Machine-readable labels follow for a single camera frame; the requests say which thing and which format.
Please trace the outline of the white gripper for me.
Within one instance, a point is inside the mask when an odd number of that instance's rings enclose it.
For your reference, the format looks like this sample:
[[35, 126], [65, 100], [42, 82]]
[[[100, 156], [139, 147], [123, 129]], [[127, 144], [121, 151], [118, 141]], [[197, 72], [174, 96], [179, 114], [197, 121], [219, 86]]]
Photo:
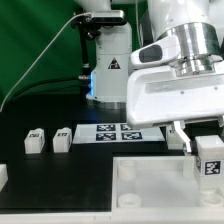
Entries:
[[192, 154], [185, 122], [218, 118], [224, 137], [224, 62], [217, 62], [212, 73], [181, 77], [170, 66], [135, 71], [127, 84], [126, 118], [133, 128], [173, 122], [172, 133], [185, 155]]

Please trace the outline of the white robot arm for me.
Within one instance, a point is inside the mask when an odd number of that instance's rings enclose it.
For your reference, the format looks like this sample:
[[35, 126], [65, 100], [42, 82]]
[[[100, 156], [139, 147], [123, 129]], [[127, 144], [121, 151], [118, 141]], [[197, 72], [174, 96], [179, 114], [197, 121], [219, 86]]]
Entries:
[[224, 0], [74, 0], [87, 12], [97, 64], [92, 105], [126, 108], [133, 128], [224, 120]]

